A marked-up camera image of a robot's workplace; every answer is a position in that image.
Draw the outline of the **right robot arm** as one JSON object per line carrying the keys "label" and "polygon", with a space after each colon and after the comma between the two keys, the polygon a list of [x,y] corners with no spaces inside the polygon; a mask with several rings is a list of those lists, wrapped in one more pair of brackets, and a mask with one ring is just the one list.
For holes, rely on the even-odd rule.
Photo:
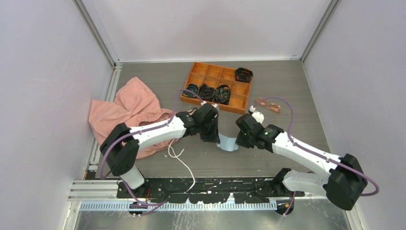
{"label": "right robot arm", "polygon": [[242,115],[236,125],[240,129],[237,145],[267,150],[310,169],[310,173],[303,173],[282,168],[271,181],[278,196],[308,192],[324,196],[335,206],[349,211],[367,186],[367,180],[360,175],[362,169],[358,160],[350,154],[340,157],[321,151],[290,138],[280,127],[264,127],[252,114]]}

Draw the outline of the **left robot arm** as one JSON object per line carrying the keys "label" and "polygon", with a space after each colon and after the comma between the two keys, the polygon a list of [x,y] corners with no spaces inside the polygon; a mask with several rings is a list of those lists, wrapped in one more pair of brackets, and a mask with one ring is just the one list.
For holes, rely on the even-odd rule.
{"label": "left robot arm", "polygon": [[108,165],[110,172],[127,183],[128,192],[142,198],[147,192],[145,179],[135,166],[138,152],[167,140],[200,134],[206,142],[217,143],[218,109],[216,104],[203,102],[191,111],[178,112],[173,117],[151,125],[128,127],[118,124],[101,144],[101,166]]}

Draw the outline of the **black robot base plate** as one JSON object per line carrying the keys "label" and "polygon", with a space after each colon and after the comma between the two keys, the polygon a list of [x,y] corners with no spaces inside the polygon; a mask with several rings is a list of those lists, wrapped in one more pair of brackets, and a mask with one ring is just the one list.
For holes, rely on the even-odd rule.
{"label": "black robot base plate", "polygon": [[138,199],[153,203],[225,203],[233,197],[237,204],[266,203],[268,198],[290,198],[292,193],[266,177],[146,178],[133,190]]}

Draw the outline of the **pink glasses case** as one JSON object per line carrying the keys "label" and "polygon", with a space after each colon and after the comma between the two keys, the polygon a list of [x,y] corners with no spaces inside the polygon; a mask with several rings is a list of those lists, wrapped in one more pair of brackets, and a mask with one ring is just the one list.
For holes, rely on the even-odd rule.
{"label": "pink glasses case", "polygon": [[193,109],[191,109],[191,110],[188,110],[187,113],[188,113],[189,115],[192,115],[192,114],[195,113],[197,110],[198,110],[197,108],[193,108]]}

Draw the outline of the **light blue cleaning cloth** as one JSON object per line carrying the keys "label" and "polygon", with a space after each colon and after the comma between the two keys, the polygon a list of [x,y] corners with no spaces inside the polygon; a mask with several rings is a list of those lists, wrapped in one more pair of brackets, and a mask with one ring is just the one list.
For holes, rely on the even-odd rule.
{"label": "light blue cleaning cloth", "polygon": [[224,151],[233,152],[238,150],[239,146],[236,144],[237,137],[228,137],[223,134],[219,134],[220,143],[216,146]]}

